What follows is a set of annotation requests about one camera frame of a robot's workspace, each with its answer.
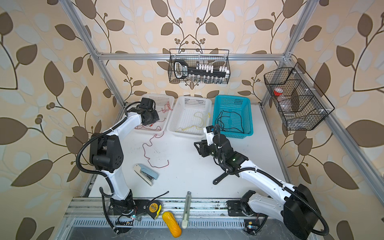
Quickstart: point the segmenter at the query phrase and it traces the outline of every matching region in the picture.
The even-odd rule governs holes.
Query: wire mesh basket
[[[304,69],[296,64],[293,68],[278,68],[264,74],[265,86],[288,131],[313,130],[334,110],[333,104],[309,75],[314,86],[309,87],[304,82],[302,70]],[[331,107],[324,106],[313,91],[324,96]]]
[[[170,49],[169,82],[228,84],[229,50]]]

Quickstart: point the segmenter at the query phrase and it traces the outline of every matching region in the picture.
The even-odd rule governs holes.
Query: white table
[[[247,156],[257,166],[272,176],[284,180],[279,161],[276,157],[268,130],[264,123],[259,105],[251,105],[253,135],[244,139],[228,138],[234,151]],[[121,139],[124,162],[121,165],[128,187],[133,197],[153,198],[169,191],[166,198],[185,198],[187,191],[193,198],[240,198],[248,190],[265,195],[257,186],[234,175],[227,176],[217,185],[212,181],[223,171],[217,166],[213,157],[201,157],[193,143],[200,139],[189,139],[174,136],[165,131],[160,139],[152,139],[153,146],[145,145],[146,156],[150,157],[153,166],[169,166],[161,169],[151,168],[159,173],[159,178],[149,186],[133,171],[133,166],[142,163],[149,167],[144,157],[142,144],[149,144],[153,135],[140,134],[132,131],[128,137]],[[99,187],[110,193],[105,179],[98,175],[89,197],[101,197]]]

